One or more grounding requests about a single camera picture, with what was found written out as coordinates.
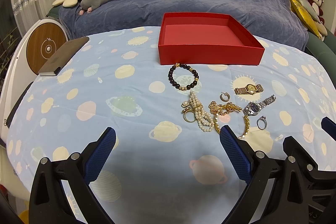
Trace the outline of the silver blue-dial watch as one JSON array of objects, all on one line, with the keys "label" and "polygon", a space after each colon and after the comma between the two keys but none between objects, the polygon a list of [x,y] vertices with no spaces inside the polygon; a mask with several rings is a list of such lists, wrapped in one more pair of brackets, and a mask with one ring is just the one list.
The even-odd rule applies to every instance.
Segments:
[{"label": "silver blue-dial watch", "polygon": [[276,96],[273,94],[270,97],[266,98],[265,100],[255,103],[250,102],[244,109],[243,114],[247,116],[256,116],[263,108],[269,106],[270,104],[274,103],[276,100]]}]

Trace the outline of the gold wrist watch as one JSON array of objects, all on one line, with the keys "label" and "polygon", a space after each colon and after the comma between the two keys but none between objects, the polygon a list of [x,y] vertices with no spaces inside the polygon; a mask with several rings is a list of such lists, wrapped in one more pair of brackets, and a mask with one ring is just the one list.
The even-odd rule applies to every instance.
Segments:
[{"label": "gold wrist watch", "polygon": [[234,91],[236,95],[254,95],[263,92],[264,89],[260,84],[247,84],[243,88],[235,88]]}]

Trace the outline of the silver hoop earring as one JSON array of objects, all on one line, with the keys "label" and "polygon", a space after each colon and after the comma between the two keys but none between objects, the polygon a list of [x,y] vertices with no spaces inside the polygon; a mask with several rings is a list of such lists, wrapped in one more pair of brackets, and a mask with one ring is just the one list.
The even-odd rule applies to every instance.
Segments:
[{"label": "silver hoop earring", "polygon": [[228,102],[230,100],[230,94],[228,92],[221,92],[220,99],[223,102]]}]

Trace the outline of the gold pearl earring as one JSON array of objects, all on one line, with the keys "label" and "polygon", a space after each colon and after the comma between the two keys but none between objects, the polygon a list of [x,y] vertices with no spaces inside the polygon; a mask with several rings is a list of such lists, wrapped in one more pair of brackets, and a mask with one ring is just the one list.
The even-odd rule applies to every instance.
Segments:
[{"label": "gold pearl earring", "polygon": [[182,108],[184,109],[188,109],[190,108],[190,102],[189,101],[184,101],[182,104],[181,104]]}]

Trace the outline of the green sofa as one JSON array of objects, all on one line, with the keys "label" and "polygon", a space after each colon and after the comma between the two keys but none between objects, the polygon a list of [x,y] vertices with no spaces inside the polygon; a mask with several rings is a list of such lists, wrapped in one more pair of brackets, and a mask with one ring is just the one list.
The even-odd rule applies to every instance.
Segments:
[{"label": "green sofa", "polygon": [[310,32],[293,12],[290,0],[281,0],[287,9],[285,29],[280,43],[295,47],[317,59],[322,68],[329,75],[331,81],[335,82],[335,36],[333,36],[322,23],[315,21],[322,38],[317,38]]}]

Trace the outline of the planet print blue tablecloth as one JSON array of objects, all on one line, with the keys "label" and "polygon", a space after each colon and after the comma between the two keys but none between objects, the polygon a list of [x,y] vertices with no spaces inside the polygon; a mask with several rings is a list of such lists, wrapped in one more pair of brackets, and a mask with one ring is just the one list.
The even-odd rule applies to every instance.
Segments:
[{"label": "planet print blue tablecloth", "polygon": [[[41,158],[62,160],[96,141],[107,127],[116,145],[90,184],[116,223],[221,223],[240,196],[239,180],[215,131],[204,132],[181,104],[169,67],[158,61],[159,28],[92,35],[62,71],[38,77],[23,98],[7,135],[7,155],[30,189]],[[228,92],[246,107],[275,95],[261,111],[260,130],[250,119],[247,142],[284,159],[282,142],[293,136],[321,170],[335,169],[335,141],[321,128],[335,118],[335,87],[322,65],[302,51],[259,38],[258,66],[195,65],[194,92],[204,107]],[[260,84],[264,91],[236,95]]]}]

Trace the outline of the gold shiny cushion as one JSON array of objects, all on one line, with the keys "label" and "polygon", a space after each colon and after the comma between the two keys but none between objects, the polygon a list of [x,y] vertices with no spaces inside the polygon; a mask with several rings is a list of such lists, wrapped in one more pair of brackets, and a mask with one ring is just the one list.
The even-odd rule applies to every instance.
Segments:
[{"label": "gold shiny cushion", "polygon": [[298,16],[301,23],[312,32],[317,38],[321,39],[322,36],[318,31],[317,26],[314,23],[313,18],[307,12],[307,10],[297,0],[290,0],[291,9]]}]

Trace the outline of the grey patterned cushion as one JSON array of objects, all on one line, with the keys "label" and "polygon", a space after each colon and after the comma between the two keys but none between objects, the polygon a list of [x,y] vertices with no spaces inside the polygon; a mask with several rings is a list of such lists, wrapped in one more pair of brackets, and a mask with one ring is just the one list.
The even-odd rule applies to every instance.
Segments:
[{"label": "grey patterned cushion", "polygon": [[308,0],[297,0],[297,1],[307,10],[307,12],[311,15],[311,17],[315,21],[319,22],[319,17]]}]

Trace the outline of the brown leather case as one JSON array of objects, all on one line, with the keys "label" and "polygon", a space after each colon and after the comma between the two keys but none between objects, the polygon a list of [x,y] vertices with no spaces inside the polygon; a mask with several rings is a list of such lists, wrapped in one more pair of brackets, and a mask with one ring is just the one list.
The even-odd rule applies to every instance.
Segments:
[{"label": "brown leather case", "polygon": [[87,42],[88,36],[68,40],[65,42],[41,67],[40,76],[57,76],[70,59],[78,52]]}]

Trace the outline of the red cardboard tray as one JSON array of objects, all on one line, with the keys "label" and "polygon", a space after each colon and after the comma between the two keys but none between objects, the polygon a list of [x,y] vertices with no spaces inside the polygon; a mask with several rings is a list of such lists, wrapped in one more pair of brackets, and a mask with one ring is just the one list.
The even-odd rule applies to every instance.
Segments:
[{"label": "red cardboard tray", "polygon": [[168,12],[158,40],[162,65],[259,65],[264,47],[234,17],[209,12]]}]

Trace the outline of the round wooden white device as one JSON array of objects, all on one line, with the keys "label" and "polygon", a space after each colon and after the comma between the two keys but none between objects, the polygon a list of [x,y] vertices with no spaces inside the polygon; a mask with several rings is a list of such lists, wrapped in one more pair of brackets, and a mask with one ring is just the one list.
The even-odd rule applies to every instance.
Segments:
[{"label": "round wooden white device", "polygon": [[6,143],[7,118],[38,76],[45,62],[68,40],[65,29],[53,19],[37,21],[19,42],[1,90],[1,142]]}]

